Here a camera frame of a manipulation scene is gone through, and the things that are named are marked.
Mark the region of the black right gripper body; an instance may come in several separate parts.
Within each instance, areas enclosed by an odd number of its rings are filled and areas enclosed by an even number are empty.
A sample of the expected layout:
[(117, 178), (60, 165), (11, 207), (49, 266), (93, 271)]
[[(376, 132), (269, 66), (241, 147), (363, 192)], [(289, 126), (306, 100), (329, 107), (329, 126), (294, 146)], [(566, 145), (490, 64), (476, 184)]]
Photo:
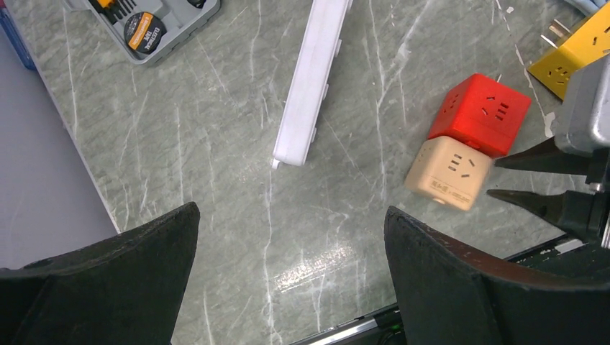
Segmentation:
[(586, 224), (586, 238), (609, 248), (609, 148), (593, 151), (586, 173), (586, 184), (593, 192)]

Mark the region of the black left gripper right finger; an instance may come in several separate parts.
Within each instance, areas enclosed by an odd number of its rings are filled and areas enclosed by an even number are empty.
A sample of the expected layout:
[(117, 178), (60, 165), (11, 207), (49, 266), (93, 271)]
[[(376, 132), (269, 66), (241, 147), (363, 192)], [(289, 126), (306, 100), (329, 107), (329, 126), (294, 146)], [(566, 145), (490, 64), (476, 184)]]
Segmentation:
[(607, 344), (609, 251), (522, 265), (388, 208), (384, 240), (408, 344)]

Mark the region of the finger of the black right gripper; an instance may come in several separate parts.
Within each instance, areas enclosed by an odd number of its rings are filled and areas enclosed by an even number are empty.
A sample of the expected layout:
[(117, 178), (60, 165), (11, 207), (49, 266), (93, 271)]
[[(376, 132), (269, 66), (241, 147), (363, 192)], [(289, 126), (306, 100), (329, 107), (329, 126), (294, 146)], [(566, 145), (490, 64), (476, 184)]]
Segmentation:
[(549, 138), (523, 152), (498, 158), (495, 167), (563, 175), (586, 175), (591, 163), (590, 157), (566, 153)]
[(558, 195), (490, 189), (487, 194), (519, 206), (577, 239), (601, 237), (601, 195), (567, 190)]

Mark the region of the grey tool tray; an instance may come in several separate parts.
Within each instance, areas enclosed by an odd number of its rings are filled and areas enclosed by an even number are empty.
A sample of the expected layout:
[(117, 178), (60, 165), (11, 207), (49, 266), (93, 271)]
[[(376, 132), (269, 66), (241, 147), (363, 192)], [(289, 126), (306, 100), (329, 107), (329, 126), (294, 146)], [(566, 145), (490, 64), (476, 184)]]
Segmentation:
[(220, 0), (63, 1), (68, 11), (90, 11), (135, 65), (166, 58), (220, 10)]

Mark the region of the white power strip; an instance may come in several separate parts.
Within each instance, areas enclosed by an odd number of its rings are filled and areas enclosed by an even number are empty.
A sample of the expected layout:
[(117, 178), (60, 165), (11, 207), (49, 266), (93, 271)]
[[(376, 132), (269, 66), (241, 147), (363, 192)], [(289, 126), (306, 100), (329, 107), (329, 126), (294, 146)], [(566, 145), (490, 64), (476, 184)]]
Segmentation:
[(313, 1), (273, 150), (272, 168), (302, 166), (317, 132), (350, 0)]

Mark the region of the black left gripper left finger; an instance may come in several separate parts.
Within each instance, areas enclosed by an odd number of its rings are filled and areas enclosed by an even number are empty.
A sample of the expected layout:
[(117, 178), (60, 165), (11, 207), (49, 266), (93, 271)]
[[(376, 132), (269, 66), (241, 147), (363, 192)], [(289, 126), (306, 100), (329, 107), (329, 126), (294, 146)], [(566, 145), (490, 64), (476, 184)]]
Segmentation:
[(3, 344), (169, 344), (194, 263), (200, 211), (1, 270)]

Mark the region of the yellow cube socket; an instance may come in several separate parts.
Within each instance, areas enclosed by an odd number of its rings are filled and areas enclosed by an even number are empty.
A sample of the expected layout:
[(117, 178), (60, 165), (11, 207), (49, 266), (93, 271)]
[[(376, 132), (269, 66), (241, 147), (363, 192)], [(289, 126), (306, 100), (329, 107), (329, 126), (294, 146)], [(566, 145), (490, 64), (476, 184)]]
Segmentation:
[(609, 54), (609, 2), (569, 1), (585, 18), (569, 28), (558, 19), (547, 29), (555, 37), (540, 37), (550, 48), (527, 71), (563, 100), (572, 74)]

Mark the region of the red cube socket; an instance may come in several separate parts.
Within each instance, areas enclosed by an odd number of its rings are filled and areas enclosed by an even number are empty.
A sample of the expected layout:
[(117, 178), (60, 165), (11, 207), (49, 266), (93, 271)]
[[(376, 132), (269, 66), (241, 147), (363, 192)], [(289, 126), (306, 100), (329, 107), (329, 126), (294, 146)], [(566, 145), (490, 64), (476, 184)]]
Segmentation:
[(447, 92), (427, 138), (447, 136), (489, 157), (504, 157), (531, 103), (523, 93), (474, 73)]

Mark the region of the beige cube socket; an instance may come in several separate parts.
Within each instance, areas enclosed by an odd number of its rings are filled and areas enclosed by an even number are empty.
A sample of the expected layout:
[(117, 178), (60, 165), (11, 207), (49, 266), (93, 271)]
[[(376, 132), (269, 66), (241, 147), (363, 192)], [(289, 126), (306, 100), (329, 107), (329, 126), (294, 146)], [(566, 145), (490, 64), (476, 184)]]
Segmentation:
[(442, 205), (468, 211), (475, 203), (492, 158), (451, 137), (423, 143), (404, 185)]

